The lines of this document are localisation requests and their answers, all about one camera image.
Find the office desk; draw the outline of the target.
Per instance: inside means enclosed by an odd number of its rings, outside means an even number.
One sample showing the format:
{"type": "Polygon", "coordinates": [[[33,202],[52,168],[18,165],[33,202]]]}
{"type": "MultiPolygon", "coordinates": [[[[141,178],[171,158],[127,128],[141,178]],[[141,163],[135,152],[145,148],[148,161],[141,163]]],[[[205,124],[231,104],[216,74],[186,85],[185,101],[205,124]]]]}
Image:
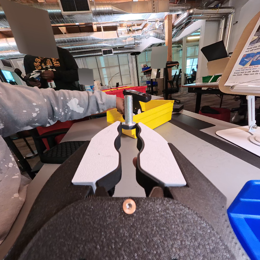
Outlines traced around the office desk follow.
{"type": "Polygon", "coordinates": [[[195,104],[195,113],[199,113],[201,108],[201,98],[202,94],[212,94],[219,95],[220,97],[220,105],[222,107],[223,95],[224,93],[220,91],[218,83],[214,82],[210,83],[192,83],[187,85],[182,85],[182,88],[188,88],[188,93],[195,93],[196,96],[196,104],[195,104]]]}

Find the silver pipe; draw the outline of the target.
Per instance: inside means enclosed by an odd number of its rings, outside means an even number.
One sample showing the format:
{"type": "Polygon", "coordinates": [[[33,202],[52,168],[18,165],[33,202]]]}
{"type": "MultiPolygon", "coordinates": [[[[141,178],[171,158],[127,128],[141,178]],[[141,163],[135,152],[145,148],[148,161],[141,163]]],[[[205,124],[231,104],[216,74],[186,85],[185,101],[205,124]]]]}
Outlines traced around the silver pipe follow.
{"type": "Polygon", "coordinates": [[[228,48],[234,14],[234,7],[188,9],[173,22],[172,38],[177,36],[179,31],[187,22],[195,22],[198,20],[220,20],[217,39],[218,41],[223,40],[225,47],[228,48]]]}

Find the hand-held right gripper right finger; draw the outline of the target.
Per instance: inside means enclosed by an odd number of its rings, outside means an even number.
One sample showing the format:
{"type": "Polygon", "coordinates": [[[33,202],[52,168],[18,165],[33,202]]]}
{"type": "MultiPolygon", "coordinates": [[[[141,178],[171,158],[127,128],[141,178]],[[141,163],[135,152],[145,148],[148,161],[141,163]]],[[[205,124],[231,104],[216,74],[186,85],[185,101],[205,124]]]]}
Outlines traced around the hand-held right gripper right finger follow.
{"type": "Polygon", "coordinates": [[[184,187],[187,182],[168,143],[160,134],[143,123],[136,124],[136,181],[149,195],[156,186],[184,187]]]}

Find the silver hex bolt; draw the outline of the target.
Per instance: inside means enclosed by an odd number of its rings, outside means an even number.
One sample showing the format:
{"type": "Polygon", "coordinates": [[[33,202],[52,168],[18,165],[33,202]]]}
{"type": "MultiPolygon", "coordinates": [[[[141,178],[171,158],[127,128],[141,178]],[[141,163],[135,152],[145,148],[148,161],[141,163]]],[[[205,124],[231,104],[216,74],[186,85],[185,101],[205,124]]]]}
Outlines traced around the silver hex bolt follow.
{"type": "Polygon", "coordinates": [[[124,98],[124,118],[125,121],[122,122],[122,128],[126,130],[131,130],[135,128],[136,123],[133,121],[133,96],[125,95],[124,98]]]}

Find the person's left hand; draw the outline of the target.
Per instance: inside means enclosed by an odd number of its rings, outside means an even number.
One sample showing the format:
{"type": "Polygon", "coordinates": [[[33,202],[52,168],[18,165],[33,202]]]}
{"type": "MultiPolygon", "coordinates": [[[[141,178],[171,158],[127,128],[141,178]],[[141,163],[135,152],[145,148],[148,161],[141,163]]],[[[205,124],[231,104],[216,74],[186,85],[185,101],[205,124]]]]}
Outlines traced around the person's left hand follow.
{"type": "Polygon", "coordinates": [[[116,97],[116,109],[121,114],[125,114],[125,106],[124,106],[124,99],[120,97],[116,97]]]}

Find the yellow storage bin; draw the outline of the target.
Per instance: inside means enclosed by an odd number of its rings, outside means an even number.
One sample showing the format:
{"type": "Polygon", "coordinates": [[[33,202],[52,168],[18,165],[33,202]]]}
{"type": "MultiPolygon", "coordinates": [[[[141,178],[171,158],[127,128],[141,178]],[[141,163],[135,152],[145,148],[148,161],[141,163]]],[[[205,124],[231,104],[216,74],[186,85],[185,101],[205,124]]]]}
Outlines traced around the yellow storage bin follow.
{"type": "MultiPolygon", "coordinates": [[[[174,100],[151,100],[149,102],[140,102],[142,113],[134,115],[135,123],[143,123],[151,129],[171,120],[174,100]]],[[[123,116],[116,110],[107,111],[107,125],[111,125],[116,121],[124,122],[123,116]]],[[[122,133],[132,138],[137,138],[135,129],[122,129],[122,133]]]]}

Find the wooden support post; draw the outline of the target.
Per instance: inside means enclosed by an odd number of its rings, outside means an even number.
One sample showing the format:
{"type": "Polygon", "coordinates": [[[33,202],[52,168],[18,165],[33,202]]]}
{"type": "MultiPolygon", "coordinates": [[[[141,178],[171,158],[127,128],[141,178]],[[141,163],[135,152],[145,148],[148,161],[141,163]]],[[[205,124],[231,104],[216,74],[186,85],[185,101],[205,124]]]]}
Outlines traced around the wooden support post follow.
{"type": "Polygon", "coordinates": [[[173,15],[168,14],[165,16],[165,45],[167,46],[167,61],[172,61],[172,22],[173,15]]]}

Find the ceiling vent grille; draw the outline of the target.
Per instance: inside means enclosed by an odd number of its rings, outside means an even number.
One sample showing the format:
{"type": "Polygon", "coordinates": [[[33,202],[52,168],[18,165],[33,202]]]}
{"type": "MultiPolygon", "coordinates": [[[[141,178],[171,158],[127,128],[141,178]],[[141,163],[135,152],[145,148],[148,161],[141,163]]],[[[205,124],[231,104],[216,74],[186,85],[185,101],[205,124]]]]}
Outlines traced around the ceiling vent grille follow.
{"type": "Polygon", "coordinates": [[[63,14],[91,13],[88,0],[59,0],[58,2],[63,14]]]}

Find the black office chair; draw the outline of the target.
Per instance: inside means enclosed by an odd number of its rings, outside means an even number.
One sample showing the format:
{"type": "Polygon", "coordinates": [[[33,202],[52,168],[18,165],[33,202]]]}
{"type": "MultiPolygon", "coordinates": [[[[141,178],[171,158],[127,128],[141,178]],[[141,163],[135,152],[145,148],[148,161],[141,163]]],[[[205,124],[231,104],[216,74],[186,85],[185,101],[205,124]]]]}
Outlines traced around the black office chair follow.
{"type": "Polygon", "coordinates": [[[179,86],[179,78],[181,75],[181,69],[179,70],[179,74],[177,75],[177,78],[175,79],[176,74],[174,75],[174,79],[173,80],[169,80],[168,79],[168,69],[164,68],[164,90],[163,90],[163,94],[164,94],[164,100],[173,100],[172,97],[169,98],[169,95],[172,94],[176,94],[179,92],[180,90],[180,86],[179,86]]]}

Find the beige panel stand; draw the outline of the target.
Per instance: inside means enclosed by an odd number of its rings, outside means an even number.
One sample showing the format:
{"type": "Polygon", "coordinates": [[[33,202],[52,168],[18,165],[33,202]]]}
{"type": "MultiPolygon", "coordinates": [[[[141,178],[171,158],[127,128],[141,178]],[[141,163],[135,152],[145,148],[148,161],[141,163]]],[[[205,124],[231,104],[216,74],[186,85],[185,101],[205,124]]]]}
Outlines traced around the beige panel stand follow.
{"type": "Polygon", "coordinates": [[[219,82],[222,92],[246,96],[248,132],[255,138],[259,138],[255,119],[255,97],[260,94],[259,17],[258,12],[245,27],[219,82]]]}

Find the person's left forearm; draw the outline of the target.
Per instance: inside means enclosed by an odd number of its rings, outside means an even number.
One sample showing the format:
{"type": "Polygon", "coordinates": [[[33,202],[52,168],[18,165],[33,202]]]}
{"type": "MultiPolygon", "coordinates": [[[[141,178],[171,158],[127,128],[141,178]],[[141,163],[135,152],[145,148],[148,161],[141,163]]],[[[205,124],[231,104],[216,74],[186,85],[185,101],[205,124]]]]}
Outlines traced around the person's left forearm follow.
{"type": "Polygon", "coordinates": [[[116,96],[102,91],[39,89],[38,87],[0,86],[1,139],[38,126],[51,126],[57,121],[82,119],[116,108],[116,96]]]}

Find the black panel wooden stand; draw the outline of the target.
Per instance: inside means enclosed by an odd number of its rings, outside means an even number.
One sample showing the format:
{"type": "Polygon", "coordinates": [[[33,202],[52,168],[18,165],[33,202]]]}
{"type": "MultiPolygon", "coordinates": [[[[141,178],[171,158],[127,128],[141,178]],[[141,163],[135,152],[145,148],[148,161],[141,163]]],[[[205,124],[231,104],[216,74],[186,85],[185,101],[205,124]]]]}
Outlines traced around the black panel wooden stand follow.
{"type": "Polygon", "coordinates": [[[223,40],[202,47],[201,52],[207,60],[207,76],[223,74],[230,60],[223,40]]]}

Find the silver air duct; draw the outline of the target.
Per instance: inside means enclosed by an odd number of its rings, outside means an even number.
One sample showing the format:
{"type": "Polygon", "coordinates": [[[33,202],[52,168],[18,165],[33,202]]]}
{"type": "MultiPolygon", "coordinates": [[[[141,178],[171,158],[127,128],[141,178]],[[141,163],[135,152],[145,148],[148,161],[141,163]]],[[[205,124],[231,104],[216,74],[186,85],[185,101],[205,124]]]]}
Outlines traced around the silver air duct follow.
{"type": "MultiPolygon", "coordinates": [[[[72,52],[108,47],[135,47],[142,43],[140,35],[126,34],[119,37],[116,31],[57,34],[54,38],[57,46],[72,52]]],[[[24,57],[24,54],[18,51],[14,38],[2,38],[0,57],[1,59],[20,58],[24,57]]]]}
{"type": "Polygon", "coordinates": [[[84,24],[164,18],[168,14],[183,14],[190,6],[169,1],[94,1],[90,3],[90,12],[64,12],[59,3],[46,4],[45,9],[52,24],[84,24]]]}

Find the white stand base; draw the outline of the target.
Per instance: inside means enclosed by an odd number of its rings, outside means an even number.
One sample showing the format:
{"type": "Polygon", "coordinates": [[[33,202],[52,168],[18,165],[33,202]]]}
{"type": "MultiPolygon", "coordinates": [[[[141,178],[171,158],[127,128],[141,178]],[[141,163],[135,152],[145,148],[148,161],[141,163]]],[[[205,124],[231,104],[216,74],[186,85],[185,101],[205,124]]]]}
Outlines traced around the white stand base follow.
{"type": "Polygon", "coordinates": [[[260,127],[249,132],[248,126],[240,126],[237,128],[230,128],[219,130],[216,135],[243,148],[257,156],[260,156],[260,127]]]}

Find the black floor lamp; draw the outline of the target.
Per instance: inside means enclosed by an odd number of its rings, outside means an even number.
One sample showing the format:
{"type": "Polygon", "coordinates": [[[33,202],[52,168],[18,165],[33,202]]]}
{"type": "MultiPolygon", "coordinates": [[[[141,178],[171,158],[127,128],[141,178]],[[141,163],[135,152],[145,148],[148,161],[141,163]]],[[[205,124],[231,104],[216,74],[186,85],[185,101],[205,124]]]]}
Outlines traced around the black floor lamp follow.
{"type": "Polygon", "coordinates": [[[137,83],[138,83],[138,86],[139,85],[139,74],[138,74],[138,61],[137,61],[137,56],[140,55],[141,52],[140,51],[134,51],[132,53],[130,53],[131,56],[134,56],[135,57],[135,67],[136,67],[136,76],[137,76],[137,83]]]}

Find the red storage tub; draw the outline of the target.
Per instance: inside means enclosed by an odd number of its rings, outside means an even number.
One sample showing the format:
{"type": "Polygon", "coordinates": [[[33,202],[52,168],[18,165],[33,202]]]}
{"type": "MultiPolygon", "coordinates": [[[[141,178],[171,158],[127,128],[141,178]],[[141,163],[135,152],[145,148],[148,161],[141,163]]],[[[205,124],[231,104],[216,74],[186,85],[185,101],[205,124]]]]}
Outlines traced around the red storage tub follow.
{"type": "Polygon", "coordinates": [[[146,86],[121,86],[118,88],[102,90],[107,95],[115,95],[120,98],[124,98],[123,90],[136,90],[142,93],[146,93],[146,86]]]}

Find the blue storage bin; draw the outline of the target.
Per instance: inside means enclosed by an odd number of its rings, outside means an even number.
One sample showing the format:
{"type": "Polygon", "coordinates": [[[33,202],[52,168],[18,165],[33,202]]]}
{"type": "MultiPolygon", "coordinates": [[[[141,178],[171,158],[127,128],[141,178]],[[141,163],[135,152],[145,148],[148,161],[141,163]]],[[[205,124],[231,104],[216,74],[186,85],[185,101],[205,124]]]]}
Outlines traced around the blue storage bin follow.
{"type": "Polygon", "coordinates": [[[227,209],[231,227],[250,259],[260,259],[260,180],[250,180],[227,209]]]}

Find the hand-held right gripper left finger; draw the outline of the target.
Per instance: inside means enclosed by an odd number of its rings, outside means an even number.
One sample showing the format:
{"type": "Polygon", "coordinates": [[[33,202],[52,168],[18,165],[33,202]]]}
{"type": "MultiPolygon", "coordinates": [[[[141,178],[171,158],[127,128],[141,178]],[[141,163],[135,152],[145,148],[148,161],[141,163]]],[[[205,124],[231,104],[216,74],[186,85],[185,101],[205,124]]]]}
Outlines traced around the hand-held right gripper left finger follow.
{"type": "Polygon", "coordinates": [[[89,142],[83,158],[72,178],[72,184],[113,189],[122,176],[122,123],[116,121],[98,132],[89,142]]]}

